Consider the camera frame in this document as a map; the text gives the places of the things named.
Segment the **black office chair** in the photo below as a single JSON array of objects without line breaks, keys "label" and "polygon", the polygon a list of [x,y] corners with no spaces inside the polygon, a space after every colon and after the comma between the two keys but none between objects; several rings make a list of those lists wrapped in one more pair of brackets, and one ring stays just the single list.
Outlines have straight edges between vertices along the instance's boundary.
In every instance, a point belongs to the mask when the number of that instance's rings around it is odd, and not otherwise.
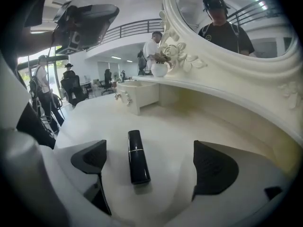
[{"label": "black office chair", "polygon": [[101,87],[104,89],[101,94],[104,95],[105,93],[113,93],[114,90],[112,89],[112,83],[111,83],[111,72],[110,72],[110,69],[106,69],[105,70],[105,73],[104,73],[104,83],[101,85]]},{"label": "black office chair", "polygon": [[87,98],[87,95],[84,94],[80,86],[80,78],[78,75],[61,80],[61,85],[67,94],[68,102],[72,106],[76,106],[79,102]]}]

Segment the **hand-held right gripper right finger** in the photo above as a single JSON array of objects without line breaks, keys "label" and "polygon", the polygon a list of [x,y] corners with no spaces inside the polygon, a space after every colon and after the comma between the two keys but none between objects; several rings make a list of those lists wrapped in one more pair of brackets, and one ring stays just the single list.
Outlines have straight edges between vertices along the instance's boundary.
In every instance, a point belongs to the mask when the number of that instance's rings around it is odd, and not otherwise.
[{"label": "hand-held right gripper right finger", "polygon": [[196,185],[192,198],[270,201],[288,189],[288,177],[265,156],[225,145],[194,141]]}]

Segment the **white dressing table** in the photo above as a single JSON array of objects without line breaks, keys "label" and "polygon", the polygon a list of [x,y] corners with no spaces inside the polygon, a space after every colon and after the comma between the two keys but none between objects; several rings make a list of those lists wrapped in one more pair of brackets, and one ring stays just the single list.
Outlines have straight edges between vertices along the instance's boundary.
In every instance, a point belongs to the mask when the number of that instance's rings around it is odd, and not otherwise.
[{"label": "white dressing table", "polygon": [[[168,86],[167,96],[144,106],[140,115],[112,95],[79,103],[60,129],[56,148],[107,141],[102,182],[112,217],[132,227],[232,227],[277,204],[233,201],[221,196],[192,198],[196,185],[194,141],[205,141],[265,156],[288,177],[303,162],[303,138],[225,99]],[[151,181],[133,185],[128,132],[139,130]]]}]

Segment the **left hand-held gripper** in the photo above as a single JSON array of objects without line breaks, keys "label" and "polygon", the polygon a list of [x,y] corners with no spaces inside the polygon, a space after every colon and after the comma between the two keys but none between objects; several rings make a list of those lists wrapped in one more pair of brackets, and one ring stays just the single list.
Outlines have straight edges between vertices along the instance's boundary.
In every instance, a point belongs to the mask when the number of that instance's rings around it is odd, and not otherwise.
[{"label": "left hand-held gripper", "polygon": [[58,55],[71,55],[82,49],[99,45],[120,9],[112,4],[97,4],[82,7],[62,5],[53,21],[57,24],[54,32],[61,44],[56,46]]}]

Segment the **small black object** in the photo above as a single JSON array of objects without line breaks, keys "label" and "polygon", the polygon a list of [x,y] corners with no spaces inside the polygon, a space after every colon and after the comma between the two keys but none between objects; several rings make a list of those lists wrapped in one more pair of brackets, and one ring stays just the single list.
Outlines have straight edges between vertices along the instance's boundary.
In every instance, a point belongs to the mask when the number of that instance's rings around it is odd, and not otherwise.
[{"label": "small black object", "polygon": [[151,177],[139,130],[128,132],[128,158],[131,183],[138,185],[150,182]]}]

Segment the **white vanity drawer box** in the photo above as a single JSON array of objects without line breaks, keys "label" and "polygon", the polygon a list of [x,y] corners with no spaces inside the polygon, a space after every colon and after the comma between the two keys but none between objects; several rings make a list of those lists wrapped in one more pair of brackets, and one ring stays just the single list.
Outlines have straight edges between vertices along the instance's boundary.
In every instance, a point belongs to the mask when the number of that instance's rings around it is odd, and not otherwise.
[{"label": "white vanity drawer box", "polygon": [[160,87],[157,83],[135,80],[118,83],[115,100],[121,99],[129,112],[140,115],[142,107],[159,101],[159,91]]}]

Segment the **white framed oval mirror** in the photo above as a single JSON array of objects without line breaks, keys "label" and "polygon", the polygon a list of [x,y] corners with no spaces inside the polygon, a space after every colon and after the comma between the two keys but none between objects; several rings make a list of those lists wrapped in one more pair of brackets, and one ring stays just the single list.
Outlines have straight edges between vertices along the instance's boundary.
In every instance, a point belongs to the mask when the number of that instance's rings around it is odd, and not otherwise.
[{"label": "white framed oval mirror", "polygon": [[262,59],[243,56],[199,37],[183,19],[177,0],[163,0],[163,7],[165,34],[161,46],[164,47],[167,41],[181,43],[189,56],[184,62],[177,62],[169,70],[170,74],[179,70],[189,72],[187,62],[193,62],[199,67],[216,65],[253,79],[277,82],[292,109],[303,102],[303,53],[297,36],[293,37],[289,49],[280,57]]}]

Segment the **black balcony railing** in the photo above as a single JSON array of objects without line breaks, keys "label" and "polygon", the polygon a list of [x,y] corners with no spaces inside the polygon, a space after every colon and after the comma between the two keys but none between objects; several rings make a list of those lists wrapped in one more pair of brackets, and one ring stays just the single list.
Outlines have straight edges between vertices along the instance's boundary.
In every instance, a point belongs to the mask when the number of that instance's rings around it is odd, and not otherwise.
[{"label": "black balcony railing", "polygon": [[128,24],[120,25],[115,28],[109,29],[103,37],[102,42],[91,48],[87,48],[86,51],[90,51],[100,45],[109,43],[111,41],[140,34],[150,34],[155,31],[164,32],[164,28],[161,25],[162,20],[160,18],[145,19]]}]

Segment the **small potted plant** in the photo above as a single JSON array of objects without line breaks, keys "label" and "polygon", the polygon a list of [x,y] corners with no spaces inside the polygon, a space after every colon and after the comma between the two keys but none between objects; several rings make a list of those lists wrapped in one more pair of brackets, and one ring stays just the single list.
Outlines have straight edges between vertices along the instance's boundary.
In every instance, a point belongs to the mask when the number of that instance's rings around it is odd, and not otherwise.
[{"label": "small potted plant", "polygon": [[151,56],[154,63],[151,66],[151,72],[154,77],[164,77],[168,70],[171,69],[171,58],[163,52],[156,53]]}]

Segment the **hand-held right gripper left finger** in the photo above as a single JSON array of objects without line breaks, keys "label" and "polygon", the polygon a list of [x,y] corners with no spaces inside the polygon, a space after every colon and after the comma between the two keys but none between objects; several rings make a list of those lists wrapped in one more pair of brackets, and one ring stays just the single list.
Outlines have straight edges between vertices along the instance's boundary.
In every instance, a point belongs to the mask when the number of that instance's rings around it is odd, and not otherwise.
[{"label": "hand-held right gripper left finger", "polygon": [[59,166],[76,190],[102,212],[111,216],[101,171],[107,160],[107,141],[95,140],[53,150]]}]

